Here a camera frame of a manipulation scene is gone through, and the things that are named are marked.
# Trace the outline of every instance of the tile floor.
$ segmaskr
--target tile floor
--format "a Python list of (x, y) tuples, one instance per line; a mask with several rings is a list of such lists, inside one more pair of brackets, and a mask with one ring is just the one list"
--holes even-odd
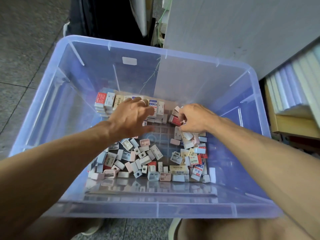
[[(154, 0), (154, 17), (163, 12)], [(7, 157), (33, 100), (55, 43), (62, 37), (70, 0), (0, 0), (0, 160)], [(107, 219), (90, 237), (167, 239), (170, 219)]]

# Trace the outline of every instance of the white label on bin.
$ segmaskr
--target white label on bin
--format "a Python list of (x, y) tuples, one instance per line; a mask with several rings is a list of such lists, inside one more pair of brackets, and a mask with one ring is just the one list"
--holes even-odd
[(137, 65), (137, 59), (136, 58), (130, 58), (130, 57), (122, 57), (122, 62), (123, 64), (126, 65), (133, 65), (136, 66)]

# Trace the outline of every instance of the blue plastic bin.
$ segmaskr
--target blue plastic bin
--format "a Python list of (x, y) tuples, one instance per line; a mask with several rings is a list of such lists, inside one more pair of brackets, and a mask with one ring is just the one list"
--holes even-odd
[[(101, 120), (94, 112), (102, 88), (132, 92), (180, 105), (200, 103), (236, 124), (270, 137), (255, 71), (247, 64), (179, 51), (82, 36), (61, 39), (46, 68), (10, 156)], [(170, 128), (155, 132), (169, 155)], [(46, 215), (133, 218), (263, 218), (282, 211), (236, 157), (208, 135), (207, 168), (216, 183), (115, 182), (114, 193), (85, 194), (87, 171)], [(137, 186), (135, 190), (125, 190)]]

